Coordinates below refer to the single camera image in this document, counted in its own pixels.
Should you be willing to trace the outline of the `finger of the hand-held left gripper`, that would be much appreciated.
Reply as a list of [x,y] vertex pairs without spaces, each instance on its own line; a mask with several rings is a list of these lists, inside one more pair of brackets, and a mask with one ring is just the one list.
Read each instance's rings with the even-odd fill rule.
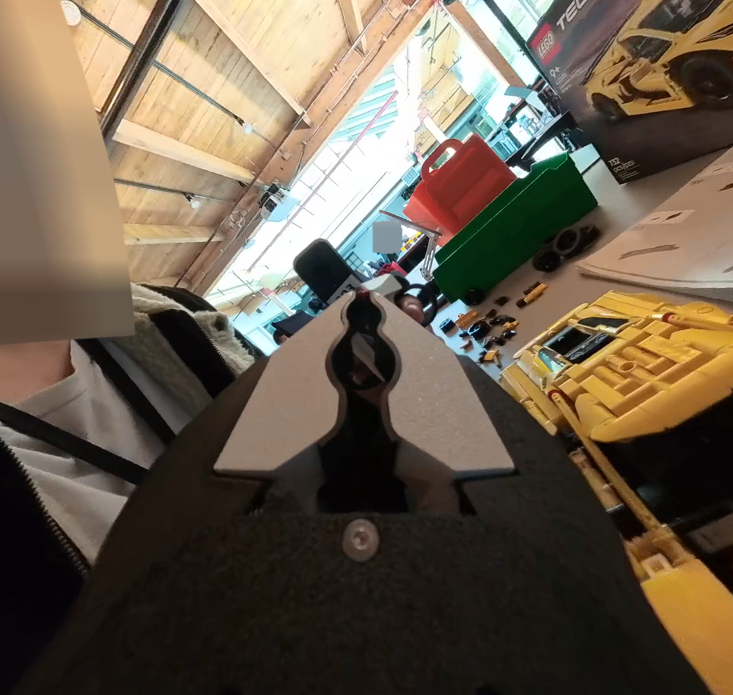
[[384,380],[384,376],[376,364],[376,351],[373,343],[370,343],[362,333],[353,333],[350,342],[355,357],[356,369],[366,368],[378,380]]
[[361,291],[369,291],[386,300],[397,300],[404,295],[408,280],[400,274],[383,274],[361,284]]

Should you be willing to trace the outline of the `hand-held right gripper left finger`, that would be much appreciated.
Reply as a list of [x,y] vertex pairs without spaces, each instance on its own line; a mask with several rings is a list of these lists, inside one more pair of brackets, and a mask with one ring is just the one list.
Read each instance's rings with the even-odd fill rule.
[[325,481],[319,445],[344,417],[344,391],[328,375],[347,333],[347,293],[269,357],[220,452],[215,477],[270,482],[298,499],[316,499]]

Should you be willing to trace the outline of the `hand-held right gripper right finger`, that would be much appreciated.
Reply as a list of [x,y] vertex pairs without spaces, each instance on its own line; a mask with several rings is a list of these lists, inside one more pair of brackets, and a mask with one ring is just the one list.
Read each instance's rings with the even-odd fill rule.
[[377,293],[378,335],[392,350],[386,389],[389,430],[397,439],[395,475],[415,492],[504,477],[515,464],[458,356]]

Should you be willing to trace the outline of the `yellow brick car model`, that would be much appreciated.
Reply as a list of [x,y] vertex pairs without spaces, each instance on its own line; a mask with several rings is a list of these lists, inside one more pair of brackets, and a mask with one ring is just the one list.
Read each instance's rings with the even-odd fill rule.
[[731,693],[731,315],[610,291],[533,338],[500,386],[561,438],[649,604]]

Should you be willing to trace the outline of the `grey ceiling device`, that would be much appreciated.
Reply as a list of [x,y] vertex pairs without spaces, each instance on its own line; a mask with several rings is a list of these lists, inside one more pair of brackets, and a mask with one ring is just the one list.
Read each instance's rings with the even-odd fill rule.
[[287,221],[291,212],[298,206],[298,197],[278,182],[271,183],[258,199],[262,221],[281,223]]

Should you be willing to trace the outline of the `pile of small black yellow pieces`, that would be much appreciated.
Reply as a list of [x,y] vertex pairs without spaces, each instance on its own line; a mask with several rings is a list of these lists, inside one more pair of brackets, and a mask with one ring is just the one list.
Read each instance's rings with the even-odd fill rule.
[[429,286],[438,299],[438,313],[431,325],[435,336],[493,379],[511,365],[515,352],[541,329],[542,319],[551,313],[549,289],[520,307],[520,299],[531,296],[522,289],[479,293],[483,301],[472,305],[449,301],[435,280]]

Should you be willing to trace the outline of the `black fleece-lined jacket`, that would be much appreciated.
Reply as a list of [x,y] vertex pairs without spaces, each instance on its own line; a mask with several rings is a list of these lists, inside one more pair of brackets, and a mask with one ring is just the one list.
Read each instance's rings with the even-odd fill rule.
[[[225,314],[184,289],[132,284],[131,292],[132,335],[62,340],[78,342],[166,444],[152,466],[180,430],[260,355]],[[3,402],[2,425],[133,490],[150,468]],[[95,563],[87,562],[50,516],[3,439],[1,462],[1,679],[2,693],[10,693],[59,630]]]

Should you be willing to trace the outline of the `red plastic bin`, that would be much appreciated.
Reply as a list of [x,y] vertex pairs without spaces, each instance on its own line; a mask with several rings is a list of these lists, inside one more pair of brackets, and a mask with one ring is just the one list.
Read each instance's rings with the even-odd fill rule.
[[439,230],[444,245],[517,178],[478,134],[445,140],[422,164],[404,216]]

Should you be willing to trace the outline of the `green plastic bin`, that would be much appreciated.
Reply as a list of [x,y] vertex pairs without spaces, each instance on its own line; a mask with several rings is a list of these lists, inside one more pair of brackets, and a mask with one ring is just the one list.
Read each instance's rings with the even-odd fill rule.
[[438,250],[433,278],[451,303],[489,291],[597,204],[570,155],[536,163]]

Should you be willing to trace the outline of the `white shirt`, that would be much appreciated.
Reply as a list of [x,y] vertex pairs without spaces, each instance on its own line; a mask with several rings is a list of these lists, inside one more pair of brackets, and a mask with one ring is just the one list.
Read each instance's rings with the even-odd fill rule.
[[[1,399],[145,468],[166,447],[76,341],[1,346]],[[133,486],[2,425],[42,503],[90,564]]]

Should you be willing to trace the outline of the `car set box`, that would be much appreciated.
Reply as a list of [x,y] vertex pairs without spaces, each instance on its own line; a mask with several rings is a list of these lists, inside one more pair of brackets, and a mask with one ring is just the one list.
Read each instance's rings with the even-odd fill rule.
[[553,0],[528,47],[619,183],[731,147],[732,0]]

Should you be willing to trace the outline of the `open instruction booklet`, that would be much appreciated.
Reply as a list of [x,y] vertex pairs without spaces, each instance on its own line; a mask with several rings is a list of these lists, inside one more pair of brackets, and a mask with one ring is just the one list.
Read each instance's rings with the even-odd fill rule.
[[578,263],[619,284],[732,301],[732,149]]

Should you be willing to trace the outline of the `white lattice bracket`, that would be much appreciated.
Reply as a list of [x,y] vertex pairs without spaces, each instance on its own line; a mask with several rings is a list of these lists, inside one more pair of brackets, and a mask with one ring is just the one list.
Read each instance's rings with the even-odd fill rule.
[[428,242],[426,244],[425,256],[420,266],[420,274],[427,284],[433,279],[433,263],[435,260],[435,253],[438,248],[438,242],[442,237],[440,230],[428,230]]

